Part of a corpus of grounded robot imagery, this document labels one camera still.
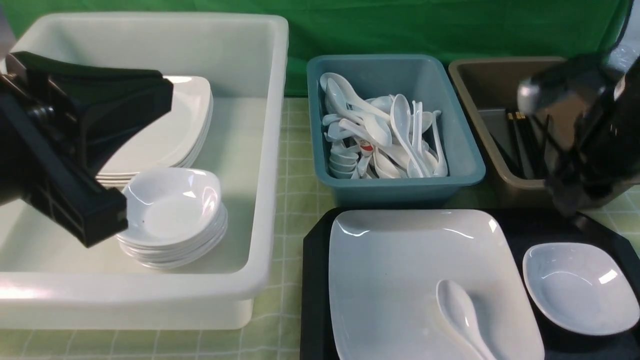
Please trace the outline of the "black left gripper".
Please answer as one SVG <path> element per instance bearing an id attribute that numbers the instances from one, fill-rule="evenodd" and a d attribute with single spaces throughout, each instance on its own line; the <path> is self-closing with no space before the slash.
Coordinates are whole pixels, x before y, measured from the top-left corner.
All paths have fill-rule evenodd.
<path id="1" fill-rule="evenodd" d="M 174 85 L 150 69 L 9 53 L 1 75 L 1 203 L 22 200 L 85 248 L 126 230 L 127 200 L 96 180 L 130 139 L 168 114 Z"/>

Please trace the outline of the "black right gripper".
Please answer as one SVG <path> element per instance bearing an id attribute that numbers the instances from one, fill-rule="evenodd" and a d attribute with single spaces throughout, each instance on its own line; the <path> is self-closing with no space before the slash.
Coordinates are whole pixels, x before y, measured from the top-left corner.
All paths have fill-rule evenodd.
<path id="1" fill-rule="evenodd" d="M 548 140 L 558 157 L 544 180 L 554 207 L 573 215 L 608 198 L 621 183 L 640 173 L 640 62 L 615 77 L 617 69 L 605 63 L 605 54 L 576 55 L 521 80 L 518 110 L 544 126 L 537 113 L 567 96 L 585 95 L 592 101 L 576 117 L 573 141 L 561 146 Z"/>

